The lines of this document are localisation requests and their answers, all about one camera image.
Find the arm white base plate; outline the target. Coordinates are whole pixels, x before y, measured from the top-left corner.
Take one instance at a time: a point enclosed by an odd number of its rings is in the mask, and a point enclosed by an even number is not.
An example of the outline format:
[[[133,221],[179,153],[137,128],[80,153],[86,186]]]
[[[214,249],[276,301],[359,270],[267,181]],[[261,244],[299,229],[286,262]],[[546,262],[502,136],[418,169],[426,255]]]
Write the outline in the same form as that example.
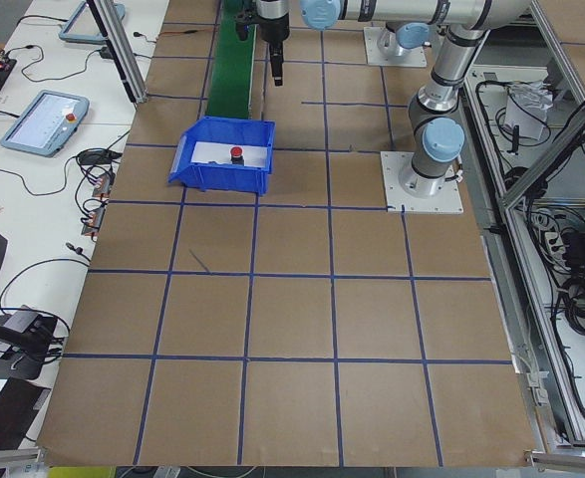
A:
[[[461,214],[458,182],[451,166],[440,178],[416,174],[409,151],[382,151],[381,164],[386,207],[389,212],[413,214]]]
[[[396,34],[385,27],[365,27],[364,40],[370,66],[425,68],[428,65],[423,46],[406,49],[397,43]]]

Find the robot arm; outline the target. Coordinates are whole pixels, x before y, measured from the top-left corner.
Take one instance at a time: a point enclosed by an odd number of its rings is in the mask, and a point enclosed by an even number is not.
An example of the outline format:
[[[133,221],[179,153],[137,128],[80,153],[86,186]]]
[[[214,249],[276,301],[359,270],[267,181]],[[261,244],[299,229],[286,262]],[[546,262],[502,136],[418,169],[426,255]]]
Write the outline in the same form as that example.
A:
[[[429,35],[430,27],[423,22],[387,22],[376,45],[386,58],[402,57],[422,47]]]
[[[341,20],[384,21],[408,25],[445,25],[445,38],[429,81],[409,106],[416,151],[399,173],[402,189],[431,198],[464,145],[462,127],[448,116],[455,111],[460,86],[488,32],[517,19],[528,1],[302,1],[306,26],[326,30]]]

